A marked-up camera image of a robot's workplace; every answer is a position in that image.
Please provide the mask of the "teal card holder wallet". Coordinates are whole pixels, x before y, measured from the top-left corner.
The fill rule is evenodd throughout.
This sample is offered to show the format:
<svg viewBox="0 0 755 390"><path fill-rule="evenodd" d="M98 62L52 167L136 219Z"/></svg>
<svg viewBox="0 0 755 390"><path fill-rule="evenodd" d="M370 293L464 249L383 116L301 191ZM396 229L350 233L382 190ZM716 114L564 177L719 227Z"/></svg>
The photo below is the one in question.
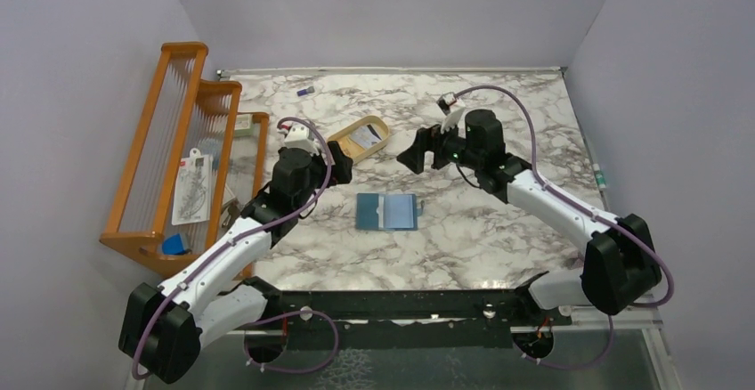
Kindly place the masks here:
<svg viewBox="0 0 755 390"><path fill-rule="evenodd" d="M415 231L424 212L416 194L359 193L355 228L362 231Z"/></svg>

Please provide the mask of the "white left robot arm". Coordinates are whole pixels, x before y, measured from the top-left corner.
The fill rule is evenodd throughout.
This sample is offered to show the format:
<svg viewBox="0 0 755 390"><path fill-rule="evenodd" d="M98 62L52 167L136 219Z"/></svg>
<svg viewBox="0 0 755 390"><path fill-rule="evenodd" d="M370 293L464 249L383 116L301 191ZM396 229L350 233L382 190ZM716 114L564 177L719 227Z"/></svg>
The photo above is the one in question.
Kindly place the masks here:
<svg viewBox="0 0 755 390"><path fill-rule="evenodd" d="M221 239L160 285L142 283L129 295L118 348L132 360L132 377L154 375L172 384L225 332L251 321L262 329L275 324L280 305L274 298L253 288L225 298L223 287L266 256L327 188L352 177L353 159L336 141L315 151L281 148L271 180Z"/></svg>

